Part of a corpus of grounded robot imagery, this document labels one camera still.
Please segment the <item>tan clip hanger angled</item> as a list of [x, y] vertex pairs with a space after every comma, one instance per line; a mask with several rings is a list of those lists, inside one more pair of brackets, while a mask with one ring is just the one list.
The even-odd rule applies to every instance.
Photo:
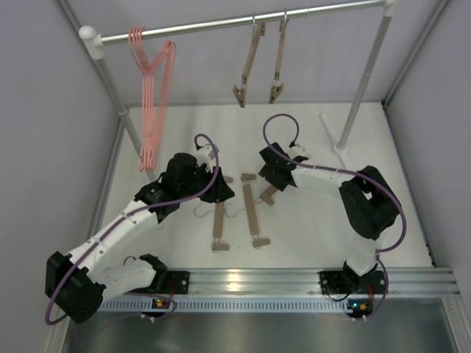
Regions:
[[276, 192], [278, 192], [278, 189], [275, 186], [270, 185], [267, 189], [265, 189], [265, 191], [261, 193], [256, 203], [261, 204], [263, 202], [269, 206], [273, 206], [275, 203], [273, 195], [275, 195]]

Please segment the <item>tan clip hanger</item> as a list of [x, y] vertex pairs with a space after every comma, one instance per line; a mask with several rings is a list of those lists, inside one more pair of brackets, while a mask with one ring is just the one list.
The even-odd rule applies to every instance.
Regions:
[[242, 193], [244, 197], [244, 209], [240, 209], [235, 213], [229, 213], [227, 210], [229, 207], [224, 208], [224, 215], [228, 218], [235, 218], [240, 212], [245, 211], [247, 214], [247, 222], [249, 227], [249, 233], [252, 237], [252, 246], [255, 249], [260, 249], [263, 246], [268, 246], [271, 241], [269, 238], [262, 238], [260, 236], [260, 226], [258, 223], [258, 216], [256, 213], [256, 202], [252, 193], [251, 182], [257, 179], [255, 174], [242, 173], [241, 174], [241, 185]]
[[193, 214], [197, 218], [204, 218], [209, 213], [214, 213], [213, 220], [213, 242], [211, 249], [213, 253], [217, 252], [226, 252], [230, 249], [228, 243], [222, 242], [223, 235], [223, 226], [224, 226], [224, 202], [219, 202], [214, 207], [214, 210], [207, 210], [201, 213], [199, 209], [202, 207], [202, 204], [199, 204], [194, 208]]
[[274, 104], [279, 97], [279, 95], [283, 92], [284, 84], [280, 82], [280, 72], [283, 64], [283, 53], [285, 47], [285, 40], [286, 40], [286, 27], [288, 24], [288, 16], [287, 13], [284, 13], [283, 19], [280, 21], [280, 37], [279, 37], [279, 44], [277, 48], [277, 58], [275, 62], [275, 74], [272, 80], [272, 85], [270, 88], [269, 94], [269, 103]]
[[233, 86], [233, 94], [240, 108], [245, 108], [246, 106], [246, 97], [247, 97], [247, 83], [249, 81], [249, 75], [252, 70], [253, 62], [255, 60], [255, 55], [258, 50], [258, 44], [261, 37], [265, 34], [266, 24], [264, 22], [252, 24], [252, 39], [250, 48], [247, 54], [247, 58], [244, 63], [244, 68], [241, 74], [241, 83], [239, 86]]

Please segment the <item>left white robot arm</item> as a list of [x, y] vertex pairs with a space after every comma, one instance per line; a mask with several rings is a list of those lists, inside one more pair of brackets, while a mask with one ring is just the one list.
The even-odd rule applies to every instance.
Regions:
[[80, 324], [102, 303], [122, 294], [162, 292], [168, 285], [168, 269], [157, 256], [143, 254], [115, 267], [117, 257], [183, 202], [200, 199], [218, 204], [234, 195], [224, 180], [217, 149], [205, 146], [196, 154], [175, 154], [157, 180], [144, 185], [106, 227], [67, 254], [55, 252], [49, 257], [45, 280], [49, 304]]

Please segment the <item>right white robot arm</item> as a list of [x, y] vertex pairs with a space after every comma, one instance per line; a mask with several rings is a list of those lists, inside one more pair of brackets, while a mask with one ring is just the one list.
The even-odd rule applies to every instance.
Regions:
[[309, 168], [309, 156], [293, 146], [296, 156], [290, 158], [278, 143], [260, 151], [264, 165], [258, 175], [279, 191], [288, 186], [312, 189], [340, 199], [353, 228], [353, 244], [342, 270], [322, 286], [325, 294], [353, 294], [371, 285], [378, 267], [380, 236], [400, 215], [401, 205], [382, 174], [368, 165], [353, 172], [350, 179], [339, 169], [327, 171]]

